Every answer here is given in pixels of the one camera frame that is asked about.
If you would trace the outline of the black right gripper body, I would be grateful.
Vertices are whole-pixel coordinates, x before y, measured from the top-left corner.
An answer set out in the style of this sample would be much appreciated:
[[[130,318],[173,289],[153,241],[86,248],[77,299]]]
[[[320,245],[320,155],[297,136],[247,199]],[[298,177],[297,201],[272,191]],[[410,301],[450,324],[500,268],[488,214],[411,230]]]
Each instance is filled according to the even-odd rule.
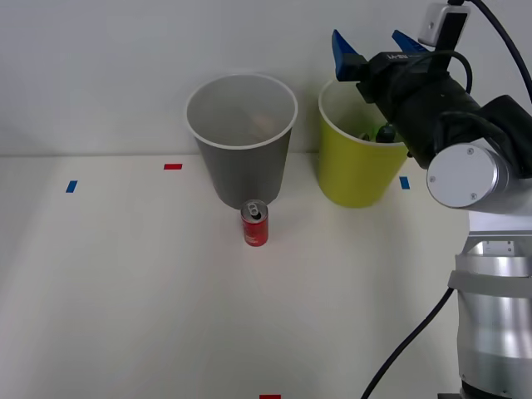
[[[355,55],[355,82],[364,101],[389,122],[433,122],[452,109],[452,79],[432,63],[448,52],[380,52]]]

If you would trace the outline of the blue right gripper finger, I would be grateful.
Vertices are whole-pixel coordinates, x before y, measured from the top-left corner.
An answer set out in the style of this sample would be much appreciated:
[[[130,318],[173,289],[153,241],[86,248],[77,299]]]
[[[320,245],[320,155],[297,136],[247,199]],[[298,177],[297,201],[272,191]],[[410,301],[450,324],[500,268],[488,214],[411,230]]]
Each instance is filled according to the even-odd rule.
[[[335,76],[338,81],[363,81],[368,76],[368,62],[342,37],[338,30],[332,33],[332,53]]]
[[[424,46],[419,42],[407,36],[405,33],[395,30],[392,34],[392,39],[400,47],[402,52],[407,53],[421,53],[429,52]]]

